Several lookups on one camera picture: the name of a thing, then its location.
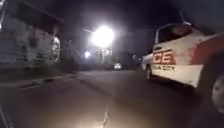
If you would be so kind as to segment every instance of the truck window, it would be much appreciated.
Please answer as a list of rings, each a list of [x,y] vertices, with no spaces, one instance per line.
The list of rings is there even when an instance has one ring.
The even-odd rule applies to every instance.
[[[171,40],[176,40],[178,38],[184,37],[190,34],[192,31],[190,26],[187,25],[172,25],[163,28],[159,31],[158,43],[164,43]]]

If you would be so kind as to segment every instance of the headlight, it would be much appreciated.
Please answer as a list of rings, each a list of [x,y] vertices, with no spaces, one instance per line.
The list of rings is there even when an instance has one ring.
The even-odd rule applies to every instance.
[[[120,63],[114,64],[114,69],[116,69],[116,70],[121,69],[121,64]]]

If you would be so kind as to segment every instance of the building wall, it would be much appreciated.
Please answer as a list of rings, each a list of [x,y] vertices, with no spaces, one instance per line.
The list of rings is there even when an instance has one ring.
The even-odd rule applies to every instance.
[[[4,15],[0,45],[0,68],[52,65],[59,59],[58,38],[10,13]]]

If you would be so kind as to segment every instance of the sidewalk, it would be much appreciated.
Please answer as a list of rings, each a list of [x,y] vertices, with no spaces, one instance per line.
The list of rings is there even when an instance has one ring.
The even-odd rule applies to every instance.
[[[0,70],[0,88],[35,86],[70,76],[74,76],[74,74],[62,73],[56,69],[44,71],[40,69]]]

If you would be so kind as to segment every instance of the bright light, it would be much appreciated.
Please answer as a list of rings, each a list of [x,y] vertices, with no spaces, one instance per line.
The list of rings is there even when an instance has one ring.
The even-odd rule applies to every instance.
[[[88,59],[91,56],[91,53],[89,51],[85,52],[85,58]]]
[[[106,48],[113,43],[114,38],[115,34],[111,28],[107,26],[101,26],[92,33],[90,41],[97,47]]]
[[[121,69],[121,64],[120,63],[114,64],[114,69],[120,70]]]

